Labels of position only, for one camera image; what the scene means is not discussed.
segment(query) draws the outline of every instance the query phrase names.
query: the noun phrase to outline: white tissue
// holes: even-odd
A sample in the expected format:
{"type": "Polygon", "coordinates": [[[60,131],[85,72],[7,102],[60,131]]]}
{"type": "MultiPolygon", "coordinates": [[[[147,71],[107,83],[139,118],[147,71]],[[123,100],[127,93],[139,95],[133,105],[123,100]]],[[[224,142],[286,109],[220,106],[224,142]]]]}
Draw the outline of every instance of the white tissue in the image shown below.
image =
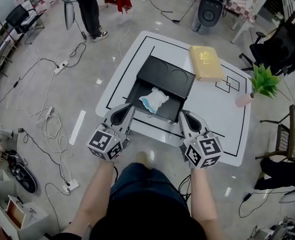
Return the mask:
{"type": "Polygon", "coordinates": [[[144,107],[151,113],[155,114],[158,108],[162,106],[164,102],[169,99],[161,90],[156,87],[152,88],[152,92],[147,96],[142,96],[139,98],[142,101],[144,107]]]}

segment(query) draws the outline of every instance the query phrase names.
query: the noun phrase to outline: person's arm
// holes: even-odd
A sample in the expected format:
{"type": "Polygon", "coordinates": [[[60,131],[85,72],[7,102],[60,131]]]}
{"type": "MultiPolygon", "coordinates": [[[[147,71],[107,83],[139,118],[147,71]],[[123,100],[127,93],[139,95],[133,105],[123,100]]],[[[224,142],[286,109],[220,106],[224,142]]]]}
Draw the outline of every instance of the person's arm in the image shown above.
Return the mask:
{"type": "Polygon", "coordinates": [[[100,162],[72,223],[63,232],[82,237],[88,224],[93,227],[107,214],[113,170],[112,162],[100,162]]]}
{"type": "Polygon", "coordinates": [[[208,240],[223,239],[205,169],[191,170],[191,214],[203,227],[208,240]]]}

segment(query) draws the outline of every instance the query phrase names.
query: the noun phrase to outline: white table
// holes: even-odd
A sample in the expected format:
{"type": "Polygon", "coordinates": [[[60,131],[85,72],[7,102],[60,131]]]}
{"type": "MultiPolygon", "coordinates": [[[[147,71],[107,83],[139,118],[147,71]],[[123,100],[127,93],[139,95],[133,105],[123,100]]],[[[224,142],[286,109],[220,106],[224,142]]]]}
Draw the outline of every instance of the white table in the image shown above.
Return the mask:
{"type": "MultiPolygon", "coordinates": [[[[193,73],[189,47],[189,44],[166,36],[142,31],[116,69],[95,112],[104,117],[109,109],[126,102],[137,73],[149,54],[193,73]]],[[[224,150],[219,161],[240,166],[248,137],[251,104],[236,107],[235,98],[250,93],[252,85],[246,73],[224,60],[220,63],[225,80],[217,83],[195,80],[183,109],[203,118],[209,129],[219,137],[224,150]]],[[[135,111],[130,128],[175,147],[183,143],[178,123],[170,123],[140,110],[135,111]]]]}

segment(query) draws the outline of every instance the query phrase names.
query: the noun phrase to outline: green plant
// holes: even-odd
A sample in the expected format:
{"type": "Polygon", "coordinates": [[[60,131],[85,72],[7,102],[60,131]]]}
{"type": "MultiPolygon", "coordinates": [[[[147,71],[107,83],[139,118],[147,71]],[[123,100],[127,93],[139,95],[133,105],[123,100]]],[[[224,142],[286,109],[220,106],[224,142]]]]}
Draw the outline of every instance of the green plant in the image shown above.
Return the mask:
{"type": "Polygon", "coordinates": [[[264,65],[254,65],[254,78],[250,78],[253,84],[253,92],[251,97],[254,98],[254,94],[260,93],[262,95],[272,98],[275,97],[278,91],[277,85],[280,82],[279,78],[272,75],[270,67],[265,69],[264,65]]]}

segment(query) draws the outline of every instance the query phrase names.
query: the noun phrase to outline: speaker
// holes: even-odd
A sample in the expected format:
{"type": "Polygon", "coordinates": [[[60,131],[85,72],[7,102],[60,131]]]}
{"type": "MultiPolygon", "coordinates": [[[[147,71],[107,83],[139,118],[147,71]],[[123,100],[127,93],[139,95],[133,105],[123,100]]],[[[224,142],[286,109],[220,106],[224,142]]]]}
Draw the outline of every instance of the speaker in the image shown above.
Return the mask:
{"type": "Polygon", "coordinates": [[[223,3],[218,0],[201,0],[198,6],[198,20],[205,27],[213,27],[220,19],[223,3]]]}

